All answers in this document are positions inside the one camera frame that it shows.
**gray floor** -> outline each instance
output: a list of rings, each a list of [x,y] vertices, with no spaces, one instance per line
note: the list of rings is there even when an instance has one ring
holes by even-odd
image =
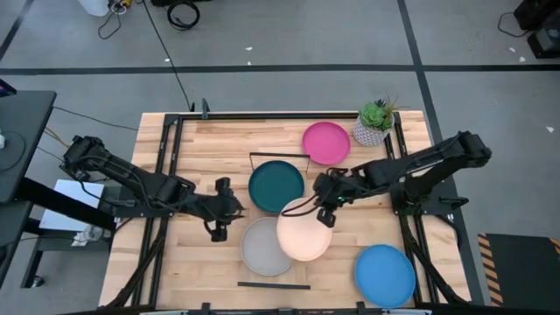
[[[408,0],[410,20],[425,65],[553,64],[537,60],[524,38],[496,30],[502,12],[519,0]],[[4,0],[0,41],[8,33],[21,0]],[[286,64],[411,65],[396,0],[214,0],[201,3],[196,29],[173,30],[165,12],[150,6],[157,28],[177,66]],[[105,17],[90,17],[77,1],[35,0],[2,68],[168,67],[165,52],[142,6],[122,16],[111,39],[97,38]],[[515,21],[504,27],[518,32]],[[427,73],[444,137],[457,130],[482,136],[492,148],[481,170],[455,177],[471,244],[479,232],[560,238],[560,214],[554,207],[560,178],[560,73]],[[399,106],[424,109],[413,72],[181,73],[191,102],[205,97],[212,110],[357,109],[385,92]],[[56,105],[112,122],[137,126],[143,112],[185,111],[186,102],[173,74],[97,74],[3,76],[19,89],[51,89]],[[546,127],[556,128],[549,133]],[[115,154],[130,158],[134,132],[82,120],[55,111],[49,127],[69,141],[73,135],[101,137]],[[40,146],[61,155],[51,138]],[[58,161],[41,151],[27,176],[53,186],[66,176]],[[39,217],[40,209],[34,215]],[[19,289],[32,250],[22,242],[0,290],[5,313],[61,313],[97,305],[108,255],[46,255],[39,273],[42,288]],[[475,260],[480,263],[478,252]]]

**dark teal plate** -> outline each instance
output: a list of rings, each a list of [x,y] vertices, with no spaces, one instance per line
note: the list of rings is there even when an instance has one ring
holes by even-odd
[[[304,195],[304,178],[284,161],[270,161],[257,167],[248,181],[248,194],[260,209],[280,214],[288,202]]]

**gray plate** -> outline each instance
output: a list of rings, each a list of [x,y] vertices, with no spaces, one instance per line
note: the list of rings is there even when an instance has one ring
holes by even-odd
[[[241,258],[261,276],[276,276],[291,266],[277,238],[277,219],[261,218],[251,223],[241,239]]]

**cable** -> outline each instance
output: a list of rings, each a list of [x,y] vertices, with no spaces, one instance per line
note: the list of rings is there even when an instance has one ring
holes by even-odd
[[[150,10],[148,10],[148,5],[146,4],[145,1],[142,1],[142,4],[143,7],[146,9],[148,18],[150,18],[151,25],[153,26],[154,31],[156,32],[157,38],[159,39],[161,46],[164,48],[165,55],[167,55],[167,59],[169,59],[169,62],[171,63],[171,67],[173,68],[173,72],[175,73],[175,78],[177,78],[178,85],[181,87],[181,92],[183,92],[183,96],[185,97],[186,106],[189,108],[189,111],[194,111],[194,105],[191,106],[191,102],[189,101],[188,96],[186,96],[185,89],[183,88],[183,83],[181,83],[181,79],[179,78],[179,75],[177,74],[177,69],[175,68],[175,64],[173,64],[172,56],[169,55],[169,52],[167,51],[167,47],[165,47],[164,41],[161,39],[161,36],[159,36],[158,28],[156,27],[154,20],[151,18]]]
[[[304,215],[307,215],[307,214],[312,213],[313,211],[315,211],[315,210],[318,208],[318,206],[315,206],[313,209],[308,210],[308,211],[305,211],[305,212],[303,212],[303,213],[288,214],[289,212],[292,212],[292,211],[294,211],[294,210],[299,209],[300,207],[303,207],[303,206],[307,205],[307,204],[310,203],[312,200],[314,200],[317,196],[318,196],[318,194],[315,193],[314,195],[312,195],[308,200],[306,200],[306,201],[305,201],[304,203],[302,203],[301,205],[297,205],[297,206],[291,207],[290,209],[283,210],[283,211],[280,213],[280,215],[285,216],[285,217],[289,217],[289,218],[293,218],[293,217],[304,216]]]
[[[45,150],[45,149],[43,149],[43,148],[41,148],[41,147],[39,147],[39,146],[37,147],[37,149],[43,151],[44,153],[50,155],[50,156],[53,157],[53,158],[58,159],[58,160],[59,160],[60,162],[62,162],[62,163],[64,163],[64,160],[63,160],[62,158],[57,157],[56,155],[52,154],[51,152],[49,152],[49,151],[47,151],[47,150]]]
[[[507,15],[507,14],[514,14],[514,13],[513,13],[513,12],[506,12],[506,13],[500,15],[500,19],[498,20],[498,31],[500,31],[500,32],[502,32],[502,33],[504,33],[504,34],[507,34],[507,35],[509,35],[509,36],[511,36],[511,37],[517,38],[517,39],[520,38],[520,37],[525,36],[525,34],[527,34],[528,32],[531,32],[531,30],[526,30],[523,34],[515,35],[515,34],[513,34],[513,33],[510,33],[509,31],[503,30],[503,29],[501,28],[501,20],[502,20],[502,19],[504,18],[504,16]]]
[[[120,7],[117,8],[117,9],[115,10],[115,6],[116,6],[117,4],[119,4]],[[103,24],[102,24],[101,26],[99,26],[99,28],[97,29],[97,36],[99,36],[99,38],[100,38],[100,39],[103,39],[103,40],[110,38],[110,37],[113,36],[118,30],[121,29],[121,15],[124,14],[124,13],[126,13],[126,11],[127,11],[126,6],[121,5],[121,2],[120,2],[120,1],[114,2],[113,5],[111,5],[110,9],[111,9],[111,12],[112,12],[112,13],[107,17],[107,20],[105,21],[105,23],[103,23]],[[107,23],[109,22],[109,20],[110,20],[114,15],[116,15],[116,19],[117,19],[117,21],[119,22],[119,25],[118,25],[118,26],[116,27],[116,29],[115,29],[114,31],[112,31],[108,36],[103,37],[103,36],[102,36],[102,28],[105,27],[105,25],[107,25]]]
[[[194,13],[196,13],[196,18],[194,19],[194,21],[192,23],[190,23],[190,24],[184,23],[178,17],[175,17],[175,16],[172,15],[173,10],[175,10],[175,8],[177,8],[181,4],[186,5],[187,7],[193,9]],[[167,8],[167,21],[169,21],[169,23],[171,24],[171,26],[175,30],[188,31],[188,30],[192,29],[199,22],[199,20],[200,20],[199,8],[191,1],[178,0],[178,1],[175,1],[174,3],[170,4],[169,7]]]
[[[138,184],[140,185],[141,190],[142,190],[142,195],[143,195],[143,199],[144,199],[145,205],[146,205],[149,209],[154,209],[154,208],[151,206],[150,198],[148,197],[148,193],[146,192],[146,186],[145,186],[144,182],[142,181],[142,179],[141,179],[138,175],[136,175],[136,174],[133,173],[133,172],[130,172],[130,170],[128,170],[127,168],[125,168],[125,167],[123,167],[123,166],[120,166],[119,164],[117,164],[117,163],[115,163],[115,162],[108,161],[108,160],[107,160],[106,158],[104,158],[104,157],[84,156],[84,157],[80,157],[80,158],[76,159],[74,162],[75,162],[75,163],[78,163],[78,162],[80,162],[80,161],[87,160],[87,159],[90,159],[90,158],[92,158],[92,159],[100,159],[100,160],[102,160],[103,162],[105,162],[105,163],[107,163],[107,164],[111,164],[111,165],[113,165],[114,167],[120,169],[121,171],[127,172],[129,175],[132,175],[133,177],[135,177],[136,180],[138,181]],[[95,197],[95,198],[97,198],[97,199],[99,199],[99,200],[102,200],[102,199],[100,199],[99,197],[94,196],[92,193],[86,191],[85,189],[84,189],[84,192],[87,193],[87,194],[89,194],[89,195],[92,196],[92,197]]]
[[[68,114],[72,114],[72,115],[76,115],[76,116],[79,116],[79,117],[91,119],[91,120],[93,120],[94,122],[102,123],[102,124],[105,124],[105,125],[108,125],[108,126],[111,126],[111,127],[123,128],[123,129],[126,129],[126,130],[138,131],[138,129],[134,129],[134,128],[131,128],[131,127],[121,126],[121,125],[117,125],[117,124],[110,123],[110,122],[104,122],[104,121],[101,121],[101,120],[99,120],[99,119],[97,119],[97,118],[90,117],[90,116],[88,116],[88,115],[83,115],[83,114],[79,114],[79,113],[74,113],[73,111],[68,110],[68,109],[64,109],[64,108],[60,108],[60,107],[56,107],[56,106],[53,106],[53,108],[54,108],[54,109],[61,110],[61,111],[63,111],[63,112],[67,112]]]
[[[46,132],[43,130],[43,133],[48,135],[49,137],[53,138],[54,140],[58,141],[60,144],[64,145],[67,149],[70,148],[70,145],[68,145],[67,143],[65,143],[62,138],[60,138],[59,135],[56,134],[56,132],[54,132],[52,129],[45,127],[47,130],[49,130],[49,132]]]
[[[116,234],[116,232],[118,232],[122,227],[124,227],[124,226],[127,225],[130,221],[132,221],[132,219],[134,219],[134,218],[128,218],[128,219],[125,220],[120,226],[116,227],[114,234]]]
[[[99,200],[99,201],[101,201],[101,202],[105,202],[106,204],[111,205],[111,206],[113,206],[113,207],[119,207],[119,205],[114,204],[114,203],[112,203],[111,201],[108,201],[108,200],[106,200],[106,199],[104,199],[104,198],[95,196],[94,194],[92,194],[91,192],[89,192],[89,191],[86,189],[86,186],[84,185],[84,182],[83,182],[83,181],[78,180],[78,183],[80,183],[81,190],[84,191],[84,193],[87,193],[88,195],[94,197],[95,199],[97,199],[97,200]]]
[[[24,158],[25,150],[27,150],[27,142],[25,141],[24,136],[22,136],[19,132],[16,132],[16,131],[3,131],[3,134],[9,134],[9,133],[17,135],[21,138],[21,141],[24,144],[24,149],[21,150],[21,154],[17,158],[16,162],[14,162],[12,165],[6,166],[3,169],[0,169],[0,172],[6,172],[8,170],[11,170],[11,168],[13,168],[14,166],[16,166],[21,161],[21,159]]]

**blue plate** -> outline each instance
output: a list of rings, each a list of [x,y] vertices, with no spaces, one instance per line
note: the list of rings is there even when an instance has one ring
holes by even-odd
[[[374,245],[362,251],[356,262],[354,280],[361,295],[381,308],[405,304],[416,287],[409,259],[389,245]]]
[[[292,200],[304,195],[304,178],[284,161],[269,161],[257,167],[248,181],[248,194],[255,206],[280,214]]]

